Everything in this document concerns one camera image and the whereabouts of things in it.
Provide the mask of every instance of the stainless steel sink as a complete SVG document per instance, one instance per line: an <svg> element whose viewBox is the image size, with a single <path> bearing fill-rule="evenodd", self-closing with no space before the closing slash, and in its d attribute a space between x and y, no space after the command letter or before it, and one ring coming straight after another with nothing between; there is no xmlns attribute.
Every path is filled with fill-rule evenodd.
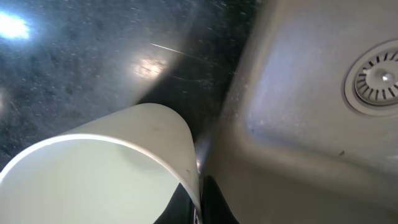
<svg viewBox="0 0 398 224"><path fill-rule="evenodd" d="M263 2L204 171L238 221L398 223L397 116L358 111L345 93L358 59L398 39L397 11Z"/></svg>

